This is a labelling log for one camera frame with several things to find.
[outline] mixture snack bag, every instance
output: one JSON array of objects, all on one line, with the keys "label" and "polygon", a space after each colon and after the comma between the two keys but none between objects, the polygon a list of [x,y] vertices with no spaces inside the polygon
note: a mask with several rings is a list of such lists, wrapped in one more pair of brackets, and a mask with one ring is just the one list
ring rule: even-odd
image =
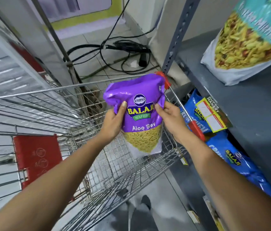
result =
[{"label": "mixture snack bag", "polygon": [[[187,103],[184,105],[185,109],[191,116],[192,120],[195,120],[198,127],[201,129],[203,133],[211,132],[211,128],[209,127],[208,123],[206,122],[205,118],[203,117],[201,111],[197,108],[196,104],[201,101],[203,97],[198,95],[197,89],[194,89],[192,95],[188,99]],[[183,108],[180,107],[180,113],[185,119],[186,124],[188,124],[191,120],[187,116],[187,114],[184,112]]]},{"label": "mixture snack bag", "polygon": [[227,139],[227,132],[220,131],[216,136],[206,142],[215,153],[225,160],[234,170],[244,175],[249,182],[253,183],[271,197],[271,185],[253,161],[238,151]]},{"label": "mixture snack bag", "polygon": [[240,0],[201,63],[225,85],[271,65],[271,0]]},{"label": "mixture snack bag", "polygon": [[127,110],[122,123],[122,133],[134,157],[162,151],[162,118],[155,111],[157,103],[162,108],[165,101],[165,79],[147,74],[136,79],[111,83],[103,94],[107,104],[117,113],[123,101]]}]

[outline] cart wire mesh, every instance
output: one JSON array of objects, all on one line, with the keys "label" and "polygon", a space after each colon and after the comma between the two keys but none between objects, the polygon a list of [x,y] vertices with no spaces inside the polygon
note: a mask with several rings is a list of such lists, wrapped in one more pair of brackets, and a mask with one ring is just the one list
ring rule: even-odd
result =
[{"label": "cart wire mesh", "polygon": [[[135,77],[0,97],[0,208],[21,191],[21,182],[27,179],[26,170],[17,167],[14,136],[56,134],[65,159],[100,131],[110,108],[102,98],[105,88]],[[119,134],[100,152],[53,230],[90,229],[186,153],[165,127],[162,140],[162,153],[134,158]]]}]

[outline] metal shelf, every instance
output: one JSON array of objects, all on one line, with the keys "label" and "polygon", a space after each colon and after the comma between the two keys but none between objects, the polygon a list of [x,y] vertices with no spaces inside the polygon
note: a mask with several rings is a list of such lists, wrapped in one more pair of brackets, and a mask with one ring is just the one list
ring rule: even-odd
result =
[{"label": "metal shelf", "polygon": [[176,62],[203,95],[212,95],[233,124],[230,132],[271,183],[271,66],[225,86],[200,60],[219,30],[182,43]]}]

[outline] wall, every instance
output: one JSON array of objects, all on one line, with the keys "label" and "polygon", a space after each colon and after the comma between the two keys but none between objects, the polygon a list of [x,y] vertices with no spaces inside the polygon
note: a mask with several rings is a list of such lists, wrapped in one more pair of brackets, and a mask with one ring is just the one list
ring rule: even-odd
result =
[{"label": "wall", "polygon": [[153,28],[165,0],[130,0],[126,11],[137,22],[143,32]]}]

